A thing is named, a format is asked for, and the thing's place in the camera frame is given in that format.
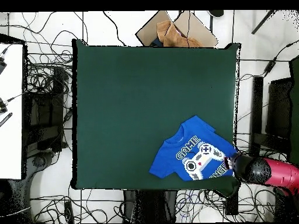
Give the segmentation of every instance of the white tiled floor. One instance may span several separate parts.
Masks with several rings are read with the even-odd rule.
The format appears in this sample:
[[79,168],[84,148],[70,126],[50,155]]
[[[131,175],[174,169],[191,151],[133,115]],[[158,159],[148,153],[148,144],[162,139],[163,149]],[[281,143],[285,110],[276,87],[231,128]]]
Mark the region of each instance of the white tiled floor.
[[[136,12],[106,12],[114,22],[117,24],[120,39],[128,46],[140,46],[141,43],[136,38],[135,33],[146,23],[156,11],[136,11]],[[178,11],[170,10],[169,16],[174,20]],[[298,23],[296,23],[296,14],[290,10],[278,11],[266,21],[266,23],[258,30],[255,35],[251,34],[254,27],[262,20],[267,13],[266,10],[225,10],[224,16],[213,20],[213,33],[218,38],[217,48],[224,48],[227,44],[232,42],[241,43],[241,62],[240,62],[240,76],[243,74],[259,75],[267,64],[267,61],[255,60],[271,60],[281,48],[286,44],[299,39]],[[89,45],[121,45],[116,38],[116,29],[114,24],[104,16],[102,12],[57,12],[53,13],[50,18],[51,12],[39,13],[24,13],[24,20],[21,13],[11,13],[9,15],[9,31],[7,27],[0,27],[0,33],[8,34],[10,36],[25,39],[28,41],[28,52],[32,62],[47,62],[47,57],[43,53],[52,54],[49,45],[37,44],[39,43],[53,43],[52,49],[57,53],[64,53],[65,58],[69,58],[72,54],[71,39],[78,38],[84,39]],[[204,25],[210,28],[210,16],[204,10],[196,10],[195,15],[203,22]],[[6,14],[0,13],[0,25],[7,25],[8,18]],[[28,30],[24,31],[21,26],[29,26],[39,34],[31,34]],[[299,54],[299,43],[292,47],[285,49],[278,57],[279,61],[289,61]],[[290,76],[290,71],[287,62],[277,62],[270,74],[264,79],[264,104],[268,101],[268,87],[272,80],[281,79]],[[251,105],[251,89],[252,78],[240,82],[239,87],[239,105],[238,105],[238,118],[250,112]],[[66,103],[67,107],[71,106],[71,98]],[[263,109],[263,130],[265,130],[267,107]],[[243,118],[238,123],[238,132],[249,132],[249,119],[250,116]],[[66,128],[71,128],[72,120],[67,122]],[[66,140],[72,149],[71,130],[65,130]],[[248,135],[240,134],[239,139],[248,141]],[[238,140],[239,146],[248,146],[244,141]],[[72,177],[72,153],[70,149],[64,149],[60,153],[59,161],[49,167],[43,172],[39,172],[33,182],[31,189],[31,197],[51,197],[53,195],[68,195],[69,182]],[[259,185],[250,185],[253,193],[261,188]],[[90,210],[102,209],[107,213],[108,219],[114,216],[113,207],[119,206],[120,202],[103,202],[98,200],[123,200],[123,192],[120,190],[90,190],[76,191],[70,189],[69,194],[73,200],[80,205],[82,196],[82,206],[86,207],[86,200],[89,197],[88,208]],[[242,185],[239,191],[240,199],[250,197],[249,188]],[[262,192],[258,195],[258,200],[262,204],[267,202],[274,204],[274,198],[269,193]],[[252,200],[246,199],[247,202],[242,201],[240,204],[251,204]],[[49,200],[33,200],[32,212],[37,214],[42,207],[46,206]],[[63,211],[63,204],[58,203]],[[74,215],[80,214],[80,207],[73,204]],[[197,205],[194,209],[195,212],[202,208],[202,205]],[[252,206],[240,205],[239,210],[249,210]],[[105,216],[101,212],[94,213],[98,222],[104,221]],[[248,216],[248,221],[254,220],[255,216]],[[49,220],[49,216],[42,215],[40,219]],[[203,207],[200,213],[194,219],[195,222],[222,222],[222,216],[216,210]],[[115,217],[111,222],[121,222],[122,219]],[[88,216],[82,223],[94,223],[95,221]]]

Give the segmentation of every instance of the game controller graphic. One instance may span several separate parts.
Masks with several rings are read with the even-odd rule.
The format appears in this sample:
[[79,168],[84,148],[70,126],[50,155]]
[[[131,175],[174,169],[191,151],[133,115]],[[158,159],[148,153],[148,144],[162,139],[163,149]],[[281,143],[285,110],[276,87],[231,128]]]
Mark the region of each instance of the game controller graphic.
[[202,180],[203,175],[201,171],[208,163],[212,159],[223,161],[225,155],[209,143],[200,142],[197,147],[199,148],[199,152],[192,159],[183,158],[182,162],[185,170],[193,180]]

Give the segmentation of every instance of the blue t-shirt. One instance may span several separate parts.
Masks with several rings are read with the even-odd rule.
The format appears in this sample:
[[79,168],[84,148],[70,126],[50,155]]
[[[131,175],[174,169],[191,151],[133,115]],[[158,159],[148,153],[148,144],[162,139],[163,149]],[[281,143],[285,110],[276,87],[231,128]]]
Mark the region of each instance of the blue t-shirt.
[[175,172],[185,181],[232,176],[224,157],[236,150],[214,131],[198,116],[186,120],[173,137],[163,142],[149,172],[160,178]]

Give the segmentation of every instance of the cardboard box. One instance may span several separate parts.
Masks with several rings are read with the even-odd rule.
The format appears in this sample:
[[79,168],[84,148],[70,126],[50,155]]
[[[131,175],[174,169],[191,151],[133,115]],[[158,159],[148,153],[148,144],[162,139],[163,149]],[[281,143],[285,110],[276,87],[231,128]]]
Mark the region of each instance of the cardboard box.
[[190,29],[188,33],[188,24],[189,24],[189,11],[186,10],[179,15],[179,17],[173,22],[177,30],[180,31],[185,37],[194,38],[197,41],[201,42],[203,47],[214,47],[218,44],[218,40],[207,29],[204,24],[190,12]]
[[[157,35],[157,23],[171,20],[165,10],[158,11],[138,32],[136,37],[144,46],[150,46],[150,44],[158,38]],[[187,37],[189,22],[189,11],[184,11],[173,22],[176,28],[181,32],[182,36]],[[190,29],[188,38],[194,38],[203,44],[203,47],[214,47],[218,40],[207,29],[204,24],[192,13],[190,13]]]
[[150,46],[150,44],[158,38],[157,35],[157,23],[171,20],[165,10],[158,11],[138,32],[136,37],[144,46]]

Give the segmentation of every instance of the green cloth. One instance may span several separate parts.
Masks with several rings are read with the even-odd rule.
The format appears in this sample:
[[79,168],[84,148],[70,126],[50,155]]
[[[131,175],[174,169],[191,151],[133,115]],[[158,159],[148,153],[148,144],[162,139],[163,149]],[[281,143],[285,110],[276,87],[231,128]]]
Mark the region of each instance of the green cloth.
[[291,76],[294,79],[294,85],[290,92],[293,105],[291,113],[291,153],[290,162],[299,164],[299,57],[290,61]]
[[193,115],[232,142],[238,44],[89,47],[77,40],[77,49],[76,188],[232,193],[233,177],[183,181],[148,171],[163,141]]

